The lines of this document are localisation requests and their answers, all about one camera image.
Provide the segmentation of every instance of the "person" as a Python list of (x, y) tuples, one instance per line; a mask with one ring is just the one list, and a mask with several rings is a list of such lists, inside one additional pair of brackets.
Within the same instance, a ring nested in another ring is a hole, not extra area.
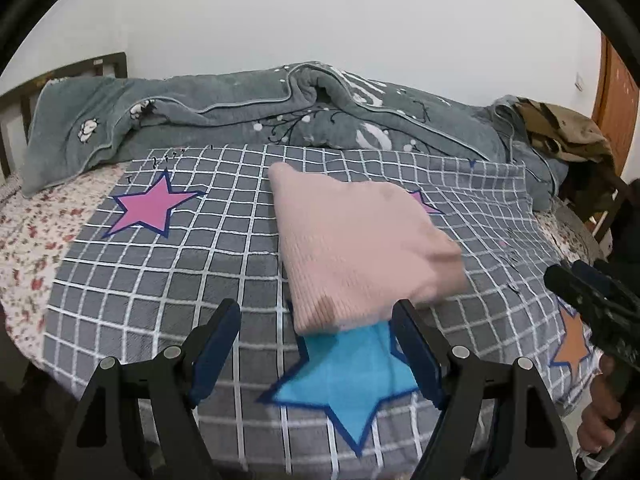
[[(615, 366), (612, 357), (603, 355), (600, 359), (601, 373), (591, 382), (591, 403), (582, 412), (582, 423), (578, 427), (578, 442), (580, 447), (590, 453), (598, 453), (610, 446), (616, 433), (607, 426), (607, 420), (614, 420), (620, 415), (620, 403), (615, 399), (607, 385), (609, 376)], [(625, 422), (627, 433), (631, 432), (640, 418), (640, 412), (635, 412)]]

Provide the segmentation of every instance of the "orange star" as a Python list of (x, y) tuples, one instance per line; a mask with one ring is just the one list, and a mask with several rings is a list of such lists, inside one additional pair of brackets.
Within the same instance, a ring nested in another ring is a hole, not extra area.
[(559, 304), (560, 316), (564, 325), (564, 339), (553, 356), (550, 366), (567, 365), (571, 370), (571, 382), (578, 377), (580, 362), (591, 355), (587, 342), (584, 339), (582, 319), (580, 314), (572, 316), (562, 304)]

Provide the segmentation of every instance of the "gray blanket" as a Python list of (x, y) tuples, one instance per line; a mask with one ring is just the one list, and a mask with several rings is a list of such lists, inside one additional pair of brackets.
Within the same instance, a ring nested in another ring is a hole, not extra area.
[(23, 193), (151, 148), (257, 143), (517, 160), (526, 164), (534, 209), (545, 210), (564, 165), (551, 167), (534, 152), (517, 112), (500, 104), (508, 110), (497, 115), (494, 106), (470, 107), (320, 62), (167, 80), (59, 80), (36, 106)]
[[(239, 339), (197, 413), (215, 460), (274, 472), (276, 478), (293, 473), (310, 480), (389, 478), (414, 468), (439, 416), (419, 394), (381, 407), (361, 459), (323, 412), (256, 402), (300, 358), (266, 176), (282, 160), (342, 181), (419, 189), (442, 211), (431, 219), (460, 244), (472, 283), (468, 294), (422, 310), (426, 321), (450, 343), (466, 345), (484, 359), (511, 363), (529, 356), (563, 408), (589, 383), (594, 353), (581, 361), (573, 381), (569, 367), (554, 361), (565, 328), (562, 307), (546, 290), (543, 273), (559, 255), (530, 212), (522, 166), (284, 146), (188, 149), (164, 162), (171, 152), (155, 150), (133, 161), (111, 193), (144, 192), (165, 169), (174, 191), (203, 192), (174, 210), (168, 238), (141, 226), (104, 238), (122, 216), (117, 202), (107, 198), (56, 274), (43, 364), (76, 396), (105, 355), (123, 362), (149, 359), (183, 341), (231, 297), (243, 312)], [(154, 158), (163, 160), (159, 168)], [(151, 438), (151, 413), (148, 404), (143, 408)], [(487, 439), (490, 417), (486, 407), (476, 446)]]

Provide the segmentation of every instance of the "dark floor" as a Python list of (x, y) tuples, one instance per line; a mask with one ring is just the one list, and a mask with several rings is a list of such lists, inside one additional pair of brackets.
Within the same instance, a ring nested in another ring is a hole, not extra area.
[(20, 354), (0, 305), (0, 478), (53, 478), (76, 400)]

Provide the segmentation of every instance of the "pink sweater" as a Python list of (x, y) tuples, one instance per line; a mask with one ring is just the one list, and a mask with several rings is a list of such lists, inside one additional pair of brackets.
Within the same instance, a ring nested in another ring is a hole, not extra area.
[(466, 287), (460, 247), (388, 182), (340, 182), (269, 168), (298, 334), (391, 318), (398, 300), (432, 303)]

